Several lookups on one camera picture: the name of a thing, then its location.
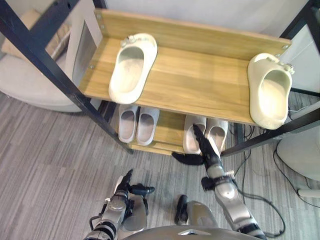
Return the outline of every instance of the slide sandal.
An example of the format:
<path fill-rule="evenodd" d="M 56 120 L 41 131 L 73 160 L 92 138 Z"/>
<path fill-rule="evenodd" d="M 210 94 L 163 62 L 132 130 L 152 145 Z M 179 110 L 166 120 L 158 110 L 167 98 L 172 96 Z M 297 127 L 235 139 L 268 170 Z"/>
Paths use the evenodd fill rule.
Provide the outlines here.
<path fill-rule="evenodd" d="M 140 97 L 157 52 L 156 40 L 147 33 L 130 35 L 121 42 L 109 84 L 112 101 L 131 104 Z"/>
<path fill-rule="evenodd" d="M 211 145 L 216 145 L 219 154 L 224 147 L 229 123 L 225 120 L 208 118 L 206 120 L 206 129 L 204 136 L 209 140 Z"/>
<path fill-rule="evenodd" d="M 265 129 L 277 129 L 288 115 L 288 97 L 293 67 L 275 56 L 260 53 L 247 68 L 250 89 L 250 115 Z"/>
<path fill-rule="evenodd" d="M 194 133 L 193 124 L 198 125 L 202 133 L 205 133 L 206 118 L 204 116 L 186 115 L 184 120 L 183 150 L 186 154 L 200 154 L 200 148 Z"/>
<path fill-rule="evenodd" d="M 137 128 L 138 106 L 119 106 L 119 129 L 118 137 L 121 142 L 130 143 L 133 141 Z"/>
<path fill-rule="evenodd" d="M 136 141 L 138 144 L 146 146 L 152 142 L 155 136 L 159 113 L 158 108 L 141 107 L 136 131 Z"/>

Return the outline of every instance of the cushion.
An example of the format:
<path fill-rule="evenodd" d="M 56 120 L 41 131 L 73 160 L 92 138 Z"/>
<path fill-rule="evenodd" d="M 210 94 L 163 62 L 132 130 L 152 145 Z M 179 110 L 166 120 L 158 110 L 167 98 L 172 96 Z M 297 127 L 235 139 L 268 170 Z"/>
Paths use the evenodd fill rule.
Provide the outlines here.
<path fill-rule="evenodd" d="M 40 16 L 41 14 L 39 12 L 37 12 L 34 9 L 31 9 L 27 11 L 25 14 L 23 14 L 20 17 L 20 19 L 28 29 L 31 29 Z M 46 52 L 54 60 L 58 58 L 58 56 L 67 46 L 69 36 L 69 26 L 63 23 L 58 29 L 58 31 L 53 35 L 52 39 L 45 48 Z M 4 40 L 2 44 L 1 51 L 21 59 L 27 59 L 7 38 Z"/>
<path fill-rule="evenodd" d="M 63 54 L 56 63 L 64 69 L 65 61 Z M 23 102 L 49 106 L 73 104 L 35 66 L 18 57 L 5 55 L 0 60 L 0 73 L 0 91 Z"/>

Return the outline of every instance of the white wall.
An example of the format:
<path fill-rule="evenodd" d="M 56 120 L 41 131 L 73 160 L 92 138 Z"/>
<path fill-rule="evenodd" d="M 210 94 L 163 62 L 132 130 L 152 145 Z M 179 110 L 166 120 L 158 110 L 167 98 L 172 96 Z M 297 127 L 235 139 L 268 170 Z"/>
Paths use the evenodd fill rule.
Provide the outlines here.
<path fill-rule="evenodd" d="M 109 9 L 279 37 L 308 0 L 105 0 Z"/>
<path fill-rule="evenodd" d="M 307 25 L 292 39 L 281 61 L 293 65 L 292 87 L 320 93 L 320 54 Z"/>

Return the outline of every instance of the black metal frame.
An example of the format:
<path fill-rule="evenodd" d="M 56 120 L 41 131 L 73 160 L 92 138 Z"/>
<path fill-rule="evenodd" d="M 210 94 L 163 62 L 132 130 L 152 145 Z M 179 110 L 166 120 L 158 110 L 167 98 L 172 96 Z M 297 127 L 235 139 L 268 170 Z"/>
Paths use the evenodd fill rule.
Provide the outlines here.
<path fill-rule="evenodd" d="M 301 30 L 301 28 L 307 24 L 315 45 L 320 53 L 320 24 L 315 15 L 315 10 L 319 9 L 319 7 L 320 0 L 309 0 L 280 37 L 292 39 Z M 298 88 L 291 88 L 291 91 L 320 97 L 320 93 L 318 92 L 312 92 Z M 234 125 L 236 145 L 224 150 L 221 153 L 221 156 L 227 157 L 248 149 L 256 148 L 273 141 L 278 141 L 292 133 L 299 133 L 319 125 L 320 108 L 294 119 L 276 130 L 269 130 L 264 134 L 256 136 L 247 141 L 243 141 L 242 125 L 236 123 Z"/>
<path fill-rule="evenodd" d="M 313 37 L 313 41 L 320 53 L 320 19 L 317 19 L 316 17 L 316 12 L 319 11 L 319 8 L 320 0 L 309 0 L 280 37 L 291 40 L 304 27 L 304 25 L 307 24 Z M 294 87 L 291 88 L 291 92 L 320 97 L 319 92 L 308 91 Z"/>
<path fill-rule="evenodd" d="M 71 101 L 73 101 L 85 114 L 96 122 L 108 135 L 120 144 L 128 153 L 133 150 L 127 144 L 121 142 L 116 131 L 110 126 L 111 117 L 115 111 L 116 104 L 103 102 L 99 111 L 90 103 L 90 98 L 84 96 L 72 83 L 68 76 L 59 68 L 56 62 L 48 55 L 45 46 L 52 38 L 56 30 L 67 18 L 73 7 L 79 0 L 56 0 L 41 16 L 37 23 L 28 30 L 19 17 L 11 9 L 5 0 L 0 0 L 0 31 L 8 38 L 26 58 L 33 63 L 55 86 L 57 86 Z M 94 0 L 97 7 L 103 7 L 104 0 Z M 293 25 L 299 22 L 301 17 L 295 18 L 294 24 L 289 26 L 284 35 L 289 35 Z M 320 125 L 320 108 L 284 124 L 276 130 L 244 141 L 241 124 L 235 124 L 234 131 L 237 135 L 236 146 L 226 149 L 221 153 L 223 157 L 255 148 L 271 141 L 281 139 L 290 133 L 301 132 L 314 126 Z"/>
<path fill-rule="evenodd" d="M 110 126 L 109 122 L 94 108 L 90 103 L 90 99 L 79 91 L 45 50 L 49 40 L 78 1 L 54 1 L 33 28 L 28 30 L 7 2 L 0 0 L 0 31 L 72 102 L 128 153 L 132 154 L 133 150 L 119 140 L 117 132 Z"/>

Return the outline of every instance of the striped carpet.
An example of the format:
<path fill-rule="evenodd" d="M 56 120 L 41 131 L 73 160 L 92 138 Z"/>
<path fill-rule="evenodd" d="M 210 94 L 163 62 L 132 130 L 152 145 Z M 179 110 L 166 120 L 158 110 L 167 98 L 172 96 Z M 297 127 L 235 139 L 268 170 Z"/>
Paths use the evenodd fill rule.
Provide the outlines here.
<path fill-rule="evenodd" d="M 291 93 L 290 108 L 297 110 L 318 100 Z M 234 137 L 229 134 L 226 142 L 231 147 Z M 278 239 L 319 240 L 320 209 L 296 196 L 275 167 L 274 149 L 275 143 L 252 150 L 244 190 L 266 197 L 280 210 L 287 229 Z M 232 170 L 243 159 L 244 153 L 239 153 L 222 160 L 226 170 Z M 49 111 L 0 93 L 0 239 L 81 240 L 90 230 L 89 218 L 100 212 L 119 175 L 131 168 L 132 184 L 156 188 L 148 197 L 148 227 L 172 225 L 175 198 L 186 194 L 207 204 L 220 227 L 230 228 L 214 194 L 201 188 L 203 166 L 186 166 L 170 156 L 142 151 L 129 155 L 82 113 Z M 307 187 L 304 177 L 284 169 L 297 188 Z M 243 169 L 236 179 L 241 185 Z M 320 188 L 313 180 L 309 183 Z M 306 200 L 320 206 L 320 200 Z M 269 206 L 246 202 L 261 228 L 282 229 Z"/>

